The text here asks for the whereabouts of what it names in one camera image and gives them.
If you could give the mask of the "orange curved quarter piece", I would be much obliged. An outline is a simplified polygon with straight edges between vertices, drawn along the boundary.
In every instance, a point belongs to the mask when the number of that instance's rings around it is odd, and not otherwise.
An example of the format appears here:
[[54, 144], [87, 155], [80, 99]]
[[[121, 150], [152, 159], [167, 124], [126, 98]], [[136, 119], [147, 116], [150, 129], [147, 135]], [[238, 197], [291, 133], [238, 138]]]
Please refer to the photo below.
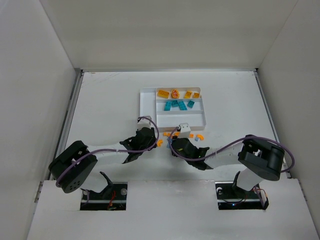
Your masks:
[[162, 144], [163, 144], [163, 142], [164, 142], [164, 141], [163, 141], [162, 139], [158, 140], [158, 141], [157, 141], [157, 146], [158, 146], [158, 147], [161, 147]]

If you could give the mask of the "teal long lego brick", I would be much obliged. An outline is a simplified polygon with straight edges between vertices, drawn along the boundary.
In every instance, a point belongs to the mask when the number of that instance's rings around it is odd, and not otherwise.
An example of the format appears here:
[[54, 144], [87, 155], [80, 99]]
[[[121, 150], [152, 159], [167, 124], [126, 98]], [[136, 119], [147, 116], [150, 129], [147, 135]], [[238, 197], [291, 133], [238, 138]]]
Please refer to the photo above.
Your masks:
[[187, 107], [186, 107], [186, 105], [185, 105], [185, 103], [184, 103], [183, 101], [179, 101], [179, 102], [178, 102], [178, 107], [179, 107], [179, 109], [180, 109], [181, 111], [187, 111], [187, 110], [188, 110]]

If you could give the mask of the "teal square lego brick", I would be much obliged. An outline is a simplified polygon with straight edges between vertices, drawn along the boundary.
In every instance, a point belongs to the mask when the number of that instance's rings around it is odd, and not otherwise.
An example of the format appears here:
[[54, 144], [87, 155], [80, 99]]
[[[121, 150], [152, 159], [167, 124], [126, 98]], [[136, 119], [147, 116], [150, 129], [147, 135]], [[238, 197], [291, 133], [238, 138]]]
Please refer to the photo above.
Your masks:
[[193, 106], [194, 106], [194, 104], [195, 104], [195, 102], [192, 101], [192, 100], [190, 100], [190, 101], [188, 102], [187, 106], [192, 109]]

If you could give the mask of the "teal small lego brick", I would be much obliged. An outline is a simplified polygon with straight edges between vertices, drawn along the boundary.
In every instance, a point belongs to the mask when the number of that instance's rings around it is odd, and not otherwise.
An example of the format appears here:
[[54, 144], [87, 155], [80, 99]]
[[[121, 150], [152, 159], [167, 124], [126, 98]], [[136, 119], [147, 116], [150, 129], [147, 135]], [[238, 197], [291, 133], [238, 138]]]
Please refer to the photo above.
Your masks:
[[179, 106], [179, 104], [178, 104], [178, 101], [177, 101], [177, 100], [172, 100], [172, 101], [171, 101], [171, 105], [172, 105], [172, 107], [173, 107], [173, 108], [175, 108], [175, 107], [178, 107], [178, 106]]

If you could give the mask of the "yellow long lego brick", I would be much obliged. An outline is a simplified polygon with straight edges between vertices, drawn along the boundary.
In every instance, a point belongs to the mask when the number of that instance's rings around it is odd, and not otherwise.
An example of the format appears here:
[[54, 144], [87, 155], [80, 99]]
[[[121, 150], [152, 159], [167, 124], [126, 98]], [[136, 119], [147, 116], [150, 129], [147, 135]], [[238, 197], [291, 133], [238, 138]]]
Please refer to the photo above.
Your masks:
[[169, 96], [170, 96], [170, 92], [165, 91], [165, 90], [159, 90], [157, 92], [157, 96], [160, 97], [160, 98], [168, 99]]

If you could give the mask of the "yellow rounded lego brick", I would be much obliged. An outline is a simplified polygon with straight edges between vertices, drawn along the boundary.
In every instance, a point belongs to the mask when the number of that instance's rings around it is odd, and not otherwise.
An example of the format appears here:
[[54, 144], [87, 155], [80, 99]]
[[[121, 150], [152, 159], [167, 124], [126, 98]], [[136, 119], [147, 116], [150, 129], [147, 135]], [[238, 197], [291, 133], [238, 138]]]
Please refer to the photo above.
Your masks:
[[185, 98], [185, 99], [190, 99], [191, 96], [192, 96], [192, 93], [193, 93], [192, 91], [189, 91], [189, 90], [188, 90], [188, 91], [185, 93], [184, 98]]

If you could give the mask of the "yellow oval butterfly lego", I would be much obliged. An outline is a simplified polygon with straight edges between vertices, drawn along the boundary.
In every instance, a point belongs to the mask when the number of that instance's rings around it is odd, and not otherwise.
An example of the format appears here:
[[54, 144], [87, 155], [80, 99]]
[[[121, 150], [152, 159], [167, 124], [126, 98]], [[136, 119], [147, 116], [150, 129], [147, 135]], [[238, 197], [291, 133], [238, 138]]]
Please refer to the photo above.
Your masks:
[[179, 99], [180, 98], [180, 92], [177, 89], [172, 89], [171, 98], [172, 99]]

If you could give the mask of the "yellow square lego brick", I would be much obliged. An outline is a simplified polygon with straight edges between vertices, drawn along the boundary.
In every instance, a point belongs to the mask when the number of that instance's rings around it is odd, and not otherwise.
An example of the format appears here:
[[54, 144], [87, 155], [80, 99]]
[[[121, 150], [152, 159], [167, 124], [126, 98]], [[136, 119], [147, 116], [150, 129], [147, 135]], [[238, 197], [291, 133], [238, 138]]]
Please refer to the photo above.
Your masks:
[[195, 98], [195, 99], [198, 99], [198, 98], [200, 98], [201, 97], [201, 95], [200, 95], [200, 93], [198, 93], [198, 92], [195, 92], [194, 94], [193, 94], [193, 98]]

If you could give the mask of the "teal rounded lego piece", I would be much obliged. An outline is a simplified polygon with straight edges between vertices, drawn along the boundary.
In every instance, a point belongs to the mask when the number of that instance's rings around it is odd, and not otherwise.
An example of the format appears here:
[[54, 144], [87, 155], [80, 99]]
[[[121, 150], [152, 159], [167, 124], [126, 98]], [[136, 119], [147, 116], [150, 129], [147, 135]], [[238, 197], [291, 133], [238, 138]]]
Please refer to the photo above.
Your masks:
[[172, 106], [172, 102], [171, 101], [166, 101], [165, 105], [164, 105], [164, 111], [170, 111]]

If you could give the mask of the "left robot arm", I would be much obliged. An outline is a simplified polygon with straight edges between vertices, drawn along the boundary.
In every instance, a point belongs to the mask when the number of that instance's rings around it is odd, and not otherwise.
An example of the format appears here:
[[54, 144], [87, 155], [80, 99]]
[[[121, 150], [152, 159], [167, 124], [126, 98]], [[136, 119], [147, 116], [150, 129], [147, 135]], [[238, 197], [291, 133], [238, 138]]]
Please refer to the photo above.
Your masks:
[[82, 186], [98, 161], [131, 163], [144, 152], [156, 148], [158, 138], [157, 128], [143, 127], [135, 132], [135, 136], [101, 149], [77, 140], [49, 164], [48, 170], [56, 180], [56, 186], [69, 194]]

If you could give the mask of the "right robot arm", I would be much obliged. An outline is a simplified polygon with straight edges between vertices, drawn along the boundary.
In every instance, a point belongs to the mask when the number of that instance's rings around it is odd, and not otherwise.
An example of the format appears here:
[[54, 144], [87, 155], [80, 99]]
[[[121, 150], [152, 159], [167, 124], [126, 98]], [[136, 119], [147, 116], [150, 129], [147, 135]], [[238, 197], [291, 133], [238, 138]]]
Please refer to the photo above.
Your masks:
[[174, 136], [168, 145], [174, 157], [201, 171], [245, 166], [233, 180], [233, 187], [243, 191], [250, 191], [263, 180], [278, 181], [286, 152], [278, 142], [255, 135], [246, 135], [212, 153], [208, 153], [209, 147], [196, 147], [188, 138]]

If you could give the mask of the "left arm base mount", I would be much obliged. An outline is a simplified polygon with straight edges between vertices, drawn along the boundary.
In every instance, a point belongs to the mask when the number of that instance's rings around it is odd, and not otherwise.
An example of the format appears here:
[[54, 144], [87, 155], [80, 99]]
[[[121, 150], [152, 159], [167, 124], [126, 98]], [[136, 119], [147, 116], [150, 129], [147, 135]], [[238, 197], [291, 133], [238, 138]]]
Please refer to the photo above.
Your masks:
[[102, 171], [99, 172], [106, 181], [100, 192], [81, 189], [81, 211], [125, 211], [127, 207], [128, 183], [112, 182]]

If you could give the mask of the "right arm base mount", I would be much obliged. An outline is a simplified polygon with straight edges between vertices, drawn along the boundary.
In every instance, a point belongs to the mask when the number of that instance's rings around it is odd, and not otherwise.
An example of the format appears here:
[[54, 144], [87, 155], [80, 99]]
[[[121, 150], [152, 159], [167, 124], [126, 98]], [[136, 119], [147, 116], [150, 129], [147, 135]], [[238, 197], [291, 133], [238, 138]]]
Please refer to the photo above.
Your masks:
[[219, 210], [263, 210], [269, 207], [269, 198], [266, 191], [255, 185], [251, 190], [243, 190], [238, 187], [238, 176], [235, 175], [233, 182], [217, 181], [215, 190], [217, 206]]

